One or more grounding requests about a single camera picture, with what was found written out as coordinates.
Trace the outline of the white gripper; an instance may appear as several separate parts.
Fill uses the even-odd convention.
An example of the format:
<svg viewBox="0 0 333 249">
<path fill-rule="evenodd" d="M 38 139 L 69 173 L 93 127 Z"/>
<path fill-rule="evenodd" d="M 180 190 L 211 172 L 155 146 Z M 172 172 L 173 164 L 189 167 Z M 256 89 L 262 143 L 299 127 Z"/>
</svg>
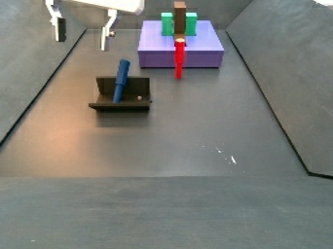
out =
<svg viewBox="0 0 333 249">
<path fill-rule="evenodd" d="M 108 21 L 101 28 L 100 49 L 105 52 L 109 48 L 109 39 L 115 37 L 116 25 L 119 22 L 119 11 L 140 15 L 144 10 L 144 0 L 69 0 L 93 7 L 109 9 Z M 54 40 L 66 40 L 66 20 L 61 14 L 61 0 L 44 0 L 50 15 L 50 24 L 54 31 Z"/>
</svg>

